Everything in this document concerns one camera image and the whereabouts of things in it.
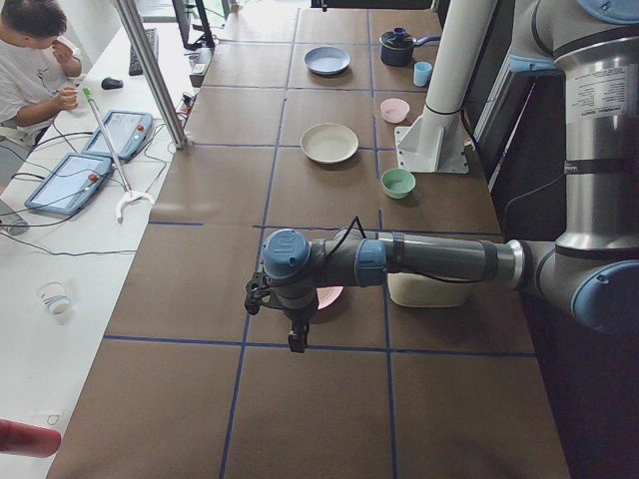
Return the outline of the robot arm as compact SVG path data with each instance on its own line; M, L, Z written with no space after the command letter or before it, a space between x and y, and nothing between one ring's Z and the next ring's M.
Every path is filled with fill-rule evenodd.
M561 73L565 92L566 228L552 241L367 234L332 239L279 230L263 243L245 307L281 310L302 352L324 286L367 287L389 274L440 282L496 280L536 294L607 335L638 331L638 5L519 1L510 69Z

